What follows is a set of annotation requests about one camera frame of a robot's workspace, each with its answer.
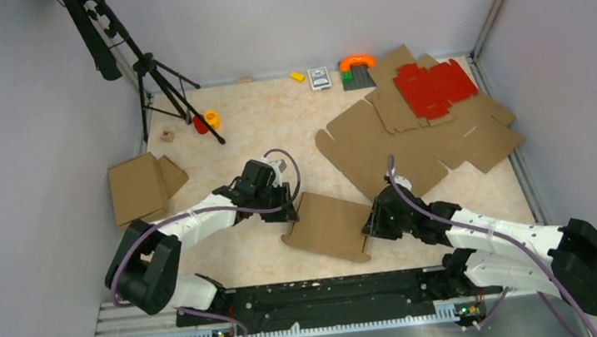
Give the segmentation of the orange horseshoe toy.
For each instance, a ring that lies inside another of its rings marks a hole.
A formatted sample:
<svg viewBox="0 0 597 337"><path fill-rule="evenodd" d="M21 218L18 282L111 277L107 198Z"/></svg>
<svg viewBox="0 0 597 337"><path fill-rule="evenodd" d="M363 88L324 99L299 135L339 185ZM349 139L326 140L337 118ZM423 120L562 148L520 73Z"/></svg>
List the orange horseshoe toy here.
<svg viewBox="0 0 597 337"><path fill-rule="evenodd" d="M339 62L339 70L341 72L348 72L351 70L352 67L357 66L367 66L373 67L377 64L378 61L374 56L369 54L356 54L356 55L349 55L348 57L344 57Z"/></svg>

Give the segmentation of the red flat cardboard blank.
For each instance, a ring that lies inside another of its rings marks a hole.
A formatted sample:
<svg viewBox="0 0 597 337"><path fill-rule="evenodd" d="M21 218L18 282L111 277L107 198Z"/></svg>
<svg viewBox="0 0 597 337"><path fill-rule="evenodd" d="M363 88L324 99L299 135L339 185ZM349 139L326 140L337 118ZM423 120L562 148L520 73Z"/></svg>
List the red flat cardboard blank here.
<svg viewBox="0 0 597 337"><path fill-rule="evenodd" d="M446 116L453 105L479 91L454 59L428 69L414 62L405 64L393 83L413 113L429 121Z"/></svg>

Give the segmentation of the small wooden cube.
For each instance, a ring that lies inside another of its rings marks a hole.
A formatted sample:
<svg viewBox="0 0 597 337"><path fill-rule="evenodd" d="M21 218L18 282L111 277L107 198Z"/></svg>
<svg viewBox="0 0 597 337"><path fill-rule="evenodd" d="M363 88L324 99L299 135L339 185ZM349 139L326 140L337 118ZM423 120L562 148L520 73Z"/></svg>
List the small wooden cube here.
<svg viewBox="0 0 597 337"><path fill-rule="evenodd" d="M165 143L173 142L175 139L175 133L173 130L163 130L162 134L160 135L160 141Z"/></svg>

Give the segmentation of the brown cardboard box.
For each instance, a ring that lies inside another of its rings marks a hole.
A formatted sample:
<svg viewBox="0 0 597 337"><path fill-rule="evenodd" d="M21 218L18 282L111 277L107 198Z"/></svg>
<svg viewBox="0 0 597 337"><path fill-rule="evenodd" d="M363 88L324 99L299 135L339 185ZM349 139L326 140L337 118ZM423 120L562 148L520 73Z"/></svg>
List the brown cardboard box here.
<svg viewBox="0 0 597 337"><path fill-rule="evenodd" d="M147 152L109 167L107 178L116 227L125 229L137 220L164 217L170 199L189 176L166 156Z"/></svg>
<svg viewBox="0 0 597 337"><path fill-rule="evenodd" d="M293 249L365 264L371 260L362 229L371 214L367 205L313 192L301 195L300 220L281 241Z"/></svg>

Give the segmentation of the green toy block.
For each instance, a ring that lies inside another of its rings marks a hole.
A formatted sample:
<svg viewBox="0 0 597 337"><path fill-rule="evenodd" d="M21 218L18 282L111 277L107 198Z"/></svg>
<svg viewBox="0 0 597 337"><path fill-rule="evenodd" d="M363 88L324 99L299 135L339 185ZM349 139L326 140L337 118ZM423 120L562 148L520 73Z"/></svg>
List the green toy block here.
<svg viewBox="0 0 597 337"><path fill-rule="evenodd" d="M351 70L349 71L342 71L341 72L341 79L344 83L350 83L354 80L353 73Z"/></svg>

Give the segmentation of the large brown cardboard sheet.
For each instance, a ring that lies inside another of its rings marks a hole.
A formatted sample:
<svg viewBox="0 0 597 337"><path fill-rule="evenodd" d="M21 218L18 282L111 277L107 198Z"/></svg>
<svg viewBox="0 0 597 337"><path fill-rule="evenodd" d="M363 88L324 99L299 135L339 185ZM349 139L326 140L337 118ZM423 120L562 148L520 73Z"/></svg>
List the large brown cardboard sheet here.
<svg viewBox="0 0 597 337"><path fill-rule="evenodd" d="M370 76L376 88L389 93L398 92L393 78L405 64L414 62L428 69L441 63L426 54L415 58L405 45L377 61L368 68ZM413 194L423 196L450 169L469 162L487 173L524 142L524 137L510 128L514 113L480 90L453 105L450 113L457 115L454 121L390 134L376 109L362 98L320 129L315 144L371 201L386 186L388 156L396 158L396 171L410 180Z"/></svg>

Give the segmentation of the grey lego base plate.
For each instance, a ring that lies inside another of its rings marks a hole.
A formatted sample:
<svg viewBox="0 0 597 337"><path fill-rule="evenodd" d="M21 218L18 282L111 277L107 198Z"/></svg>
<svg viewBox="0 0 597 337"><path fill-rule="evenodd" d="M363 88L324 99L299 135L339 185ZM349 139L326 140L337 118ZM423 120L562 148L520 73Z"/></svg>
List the grey lego base plate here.
<svg viewBox="0 0 597 337"><path fill-rule="evenodd" d="M375 82L373 81L373 78L370 76L369 69L366 65L352 67L351 71L353 73L354 80L350 83L344 83L342 81L343 89L346 92L358 89L372 88L376 86Z"/></svg>

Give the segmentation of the yellow round toy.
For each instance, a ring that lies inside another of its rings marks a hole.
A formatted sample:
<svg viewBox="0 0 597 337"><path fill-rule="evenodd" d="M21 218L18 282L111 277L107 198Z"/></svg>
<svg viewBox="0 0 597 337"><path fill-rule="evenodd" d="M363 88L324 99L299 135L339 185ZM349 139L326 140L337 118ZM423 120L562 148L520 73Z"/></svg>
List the yellow round toy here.
<svg viewBox="0 0 597 337"><path fill-rule="evenodd" d="M217 129L221 127L221 117L215 110L209 109L204 113L203 116L206 119L206 123L214 130L217 131Z"/></svg>

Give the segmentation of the folded brown cardboard box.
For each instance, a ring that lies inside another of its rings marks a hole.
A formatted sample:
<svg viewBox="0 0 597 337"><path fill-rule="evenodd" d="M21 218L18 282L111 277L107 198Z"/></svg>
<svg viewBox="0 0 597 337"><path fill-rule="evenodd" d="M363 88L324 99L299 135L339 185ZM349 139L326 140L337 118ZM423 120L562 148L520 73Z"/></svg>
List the folded brown cardboard box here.
<svg viewBox="0 0 597 337"><path fill-rule="evenodd" d="M147 152L109 167L107 178L116 227L125 229L137 220L164 217L170 199L189 176L166 156Z"/></svg>

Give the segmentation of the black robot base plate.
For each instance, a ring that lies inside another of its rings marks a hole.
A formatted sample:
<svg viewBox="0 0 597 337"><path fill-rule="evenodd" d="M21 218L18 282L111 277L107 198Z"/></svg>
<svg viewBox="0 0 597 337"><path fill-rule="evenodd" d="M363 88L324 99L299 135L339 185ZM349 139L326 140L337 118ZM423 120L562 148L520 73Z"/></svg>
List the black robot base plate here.
<svg viewBox="0 0 597 337"><path fill-rule="evenodd" d="M435 313L435 302L496 294L442 267L392 270L227 290L210 312L242 322L249 335L398 320Z"/></svg>

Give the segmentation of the small brown cardboard blank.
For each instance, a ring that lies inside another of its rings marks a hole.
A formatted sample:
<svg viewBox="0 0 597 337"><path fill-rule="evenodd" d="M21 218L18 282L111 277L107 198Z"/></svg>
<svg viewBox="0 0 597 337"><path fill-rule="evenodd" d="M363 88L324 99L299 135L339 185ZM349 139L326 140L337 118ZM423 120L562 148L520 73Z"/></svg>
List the small brown cardboard blank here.
<svg viewBox="0 0 597 337"><path fill-rule="evenodd" d="M397 134L418 128L439 126L454 121L457 115L449 113L438 119L417 117L399 92L383 92L375 88L366 94L365 100L376 109L384 128L390 134Z"/></svg>

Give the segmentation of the playing card deck box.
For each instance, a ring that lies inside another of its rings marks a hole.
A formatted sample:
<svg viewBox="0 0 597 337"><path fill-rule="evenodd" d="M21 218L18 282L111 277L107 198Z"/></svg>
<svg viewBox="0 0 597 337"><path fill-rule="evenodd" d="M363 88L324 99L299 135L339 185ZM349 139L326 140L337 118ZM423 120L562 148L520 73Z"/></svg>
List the playing card deck box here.
<svg viewBox="0 0 597 337"><path fill-rule="evenodd" d="M309 68L306 72L314 92L331 88L330 73L327 67Z"/></svg>

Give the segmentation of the yellow small block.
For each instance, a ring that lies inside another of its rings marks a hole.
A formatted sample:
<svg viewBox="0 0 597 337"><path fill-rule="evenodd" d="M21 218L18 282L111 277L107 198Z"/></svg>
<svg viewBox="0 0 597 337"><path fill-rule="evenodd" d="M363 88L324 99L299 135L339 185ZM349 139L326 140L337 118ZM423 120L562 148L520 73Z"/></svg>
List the yellow small block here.
<svg viewBox="0 0 597 337"><path fill-rule="evenodd" d="M303 74L301 72L296 72L296 71L290 72L291 80L294 80L296 82L303 82L303 81L305 81L305 78L306 78L305 74Z"/></svg>

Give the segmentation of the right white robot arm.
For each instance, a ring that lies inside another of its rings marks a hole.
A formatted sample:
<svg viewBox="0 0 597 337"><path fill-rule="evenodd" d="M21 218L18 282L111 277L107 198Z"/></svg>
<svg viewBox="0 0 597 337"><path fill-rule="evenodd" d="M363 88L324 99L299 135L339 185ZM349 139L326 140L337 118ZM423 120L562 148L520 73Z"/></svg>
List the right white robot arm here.
<svg viewBox="0 0 597 337"><path fill-rule="evenodd" d="M453 202L425 203L402 177L388 180L373 201L363 235L453 248L442 265L448 288L509 287L553 295L597 316L597 228L572 218L565 225L530 225L482 215Z"/></svg>

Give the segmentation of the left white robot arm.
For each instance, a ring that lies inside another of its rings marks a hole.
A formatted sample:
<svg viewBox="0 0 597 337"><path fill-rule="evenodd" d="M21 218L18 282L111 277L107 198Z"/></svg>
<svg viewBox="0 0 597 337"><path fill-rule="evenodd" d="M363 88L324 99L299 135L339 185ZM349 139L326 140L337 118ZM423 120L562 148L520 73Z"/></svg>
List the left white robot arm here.
<svg viewBox="0 0 597 337"><path fill-rule="evenodd" d="M222 319L223 285L202 274L182 275L180 260L201 241L253 215L266 223L298 221L293 202L300 188L282 177L290 164L296 164L290 155L274 161L250 159L240 176L193 207L155 222L132 222L104 280L112 303L149 315L188 308L208 323Z"/></svg>

